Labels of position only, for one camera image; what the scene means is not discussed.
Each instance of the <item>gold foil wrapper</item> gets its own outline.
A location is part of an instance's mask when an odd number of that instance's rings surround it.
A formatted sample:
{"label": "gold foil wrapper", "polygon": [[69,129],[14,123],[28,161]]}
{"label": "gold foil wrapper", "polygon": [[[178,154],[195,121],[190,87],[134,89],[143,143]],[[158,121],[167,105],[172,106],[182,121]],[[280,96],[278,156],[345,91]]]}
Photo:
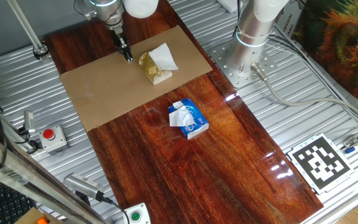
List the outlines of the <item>gold foil wrapper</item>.
{"label": "gold foil wrapper", "polygon": [[161,74],[158,66],[155,64],[149,53],[144,53],[139,58],[139,65],[145,70],[146,74],[154,81],[154,77]]}

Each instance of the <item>gray cable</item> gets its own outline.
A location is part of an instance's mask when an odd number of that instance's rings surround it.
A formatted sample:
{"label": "gray cable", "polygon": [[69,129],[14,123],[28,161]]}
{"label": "gray cable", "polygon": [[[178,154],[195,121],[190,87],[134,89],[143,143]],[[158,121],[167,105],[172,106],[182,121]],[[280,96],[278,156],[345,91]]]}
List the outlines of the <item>gray cable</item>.
{"label": "gray cable", "polygon": [[354,106],[352,106],[349,103],[346,103],[345,101],[342,100],[338,100],[338,99],[334,99],[334,98],[317,98],[317,99],[313,99],[313,100],[308,100],[308,101],[302,101],[302,102],[288,102],[286,100],[284,100],[283,98],[279,97],[276,92],[273,90],[272,86],[270,85],[269,81],[266,79],[265,84],[267,85],[267,88],[270,90],[270,92],[272,92],[272,95],[274,97],[276,97],[276,99],[278,101],[280,101],[281,103],[288,105],[288,106],[306,106],[306,105],[310,105],[312,103],[318,103],[318,102],[333,102],[333,103],[337,103],[343,106],[348,107],[350,110],[352,110],[356,115],[358,115],[358,109]]}

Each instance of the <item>keyboard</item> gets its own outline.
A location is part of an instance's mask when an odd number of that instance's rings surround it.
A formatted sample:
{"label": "keyboard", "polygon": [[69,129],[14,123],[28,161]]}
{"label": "keyboard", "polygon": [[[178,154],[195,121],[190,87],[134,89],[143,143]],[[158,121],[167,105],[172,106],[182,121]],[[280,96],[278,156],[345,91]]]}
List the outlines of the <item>keyboard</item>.
{"label": "keyboard", "polygon": [[34,206],[32,199],[0,183],[0,224],[15,223]]}

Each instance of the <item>green button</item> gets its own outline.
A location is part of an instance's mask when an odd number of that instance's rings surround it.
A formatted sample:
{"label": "green button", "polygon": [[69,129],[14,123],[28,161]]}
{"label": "green button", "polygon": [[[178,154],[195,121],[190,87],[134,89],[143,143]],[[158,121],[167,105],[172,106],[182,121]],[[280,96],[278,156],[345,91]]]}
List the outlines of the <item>green button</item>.
{"label": "green button", "polygon": [[132,220],[134,220],[135,222],[140,220],[140,215],[139,213],[135,212],[132,214]]}

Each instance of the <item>blue tissue box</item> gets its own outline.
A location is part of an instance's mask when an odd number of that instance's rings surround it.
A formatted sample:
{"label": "blue tissue box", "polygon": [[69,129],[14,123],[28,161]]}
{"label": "blue tissue box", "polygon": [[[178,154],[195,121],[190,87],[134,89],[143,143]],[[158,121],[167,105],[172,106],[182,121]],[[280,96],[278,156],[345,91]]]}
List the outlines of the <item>blue tissue box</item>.
{"label": "blue tissue box", "polygon": [[[204,115],[201,113],[201,111],[197,108],[197,106],[192,102],[191,99],[185,98],[180,101],[183,103],[183,106],[186,107],[188,110],[188,113],[192,115],[195,124],[188,125],[188,126],[182,126],[179,127],[183,134],[187,137],[187,139],[191,139],[203,131],[207,130],[209,128],[209,123],[205,119]],[[168,108],[169,113],[172,113],[176,111],[178,108],[175,108],[173,105]]]}

